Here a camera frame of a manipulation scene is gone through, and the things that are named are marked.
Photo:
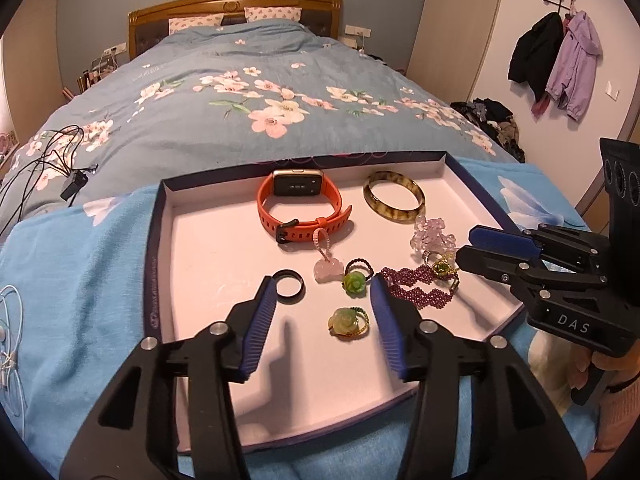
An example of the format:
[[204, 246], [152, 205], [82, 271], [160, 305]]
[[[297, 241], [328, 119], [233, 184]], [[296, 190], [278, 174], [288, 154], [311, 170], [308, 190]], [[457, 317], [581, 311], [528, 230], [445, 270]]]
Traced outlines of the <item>person's right hand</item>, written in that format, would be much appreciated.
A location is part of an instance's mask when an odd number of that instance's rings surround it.
[[567, 367], [567, 380], [570, 388], [581, 389], [588, 380], [588, 368], [591, 364], [599, 370], [612, 372], [611, 386], [628, 382], [639, 374], [640, 360], [639, 341], [636, 340], [631, 349], [621, 358], [612, 358], [601, 352], [572, 344], [570, 346], [570, 362]]

